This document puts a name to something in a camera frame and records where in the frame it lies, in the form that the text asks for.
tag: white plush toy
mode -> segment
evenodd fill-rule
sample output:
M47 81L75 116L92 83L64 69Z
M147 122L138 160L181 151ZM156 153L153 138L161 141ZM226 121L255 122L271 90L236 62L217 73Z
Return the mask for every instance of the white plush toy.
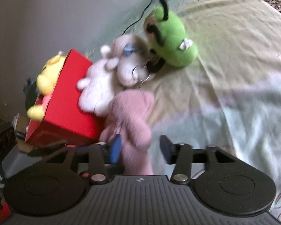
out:
M144 66L149 58L149 49L139 36L127 34L115 39L111 45L111 56L106 68L113 70L117 67L117 77L123 86L132 87L148 77Z
M102 59L91 65L86 77L78 81L77 89L82 91L78 103L80 109L98 117L105 117L109 102L123 87L119 84L116 71L106 68L110 61L111 48L102 46L101 55Z

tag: pink stuffed animal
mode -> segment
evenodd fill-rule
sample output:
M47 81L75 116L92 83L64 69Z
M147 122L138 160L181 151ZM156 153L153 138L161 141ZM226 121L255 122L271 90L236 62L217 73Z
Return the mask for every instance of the pink stuffed animal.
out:
M151 92L126 90L118 93L109 104L107 127L100 136L109 142L116 134L122 137L121 159L125 175L153 175L148 157L151 130L146 124L154 104Z

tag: blue plush ear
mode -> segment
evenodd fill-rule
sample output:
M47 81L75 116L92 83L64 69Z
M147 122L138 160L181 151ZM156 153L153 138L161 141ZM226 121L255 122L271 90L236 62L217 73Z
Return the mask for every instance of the blue plush ear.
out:
M120 158L122 145L121 135L116 134L114 139L110 141L110 164L116 164Z
M136 48L133 47L133 45L131 43L127 43L126 46L124 47L124 54L126 56L129 56L131 53L136 52Z

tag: circular pad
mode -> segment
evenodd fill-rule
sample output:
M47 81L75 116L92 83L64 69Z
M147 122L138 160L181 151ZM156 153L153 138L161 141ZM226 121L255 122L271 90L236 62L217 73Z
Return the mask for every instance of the circular pad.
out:
M233 216L265 212L276 195L276 186L266 174L246 165L232 168L230 163L201 174L194 190L204 204Z
M220 187L230 194L243 195L250 193L254 189L255 183L243 175L230 175L221 179Z
M83 180L56 163L35 164L11 177L4 198L11 208L29 216L48 216L74 206L85 192Z

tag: red box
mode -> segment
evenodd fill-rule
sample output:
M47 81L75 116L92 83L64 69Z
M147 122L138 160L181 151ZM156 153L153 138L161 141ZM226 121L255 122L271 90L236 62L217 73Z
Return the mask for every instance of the red box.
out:
M77 90L78 80L85 77L92 63L75 50L67 55L60 72L44 119L30 120L25 142L36 147L52 143L68 143L87 146L98 142L104 128L104 119L90 113L83 113L78 107L81 92ZM40 96L36 104L41 104Z

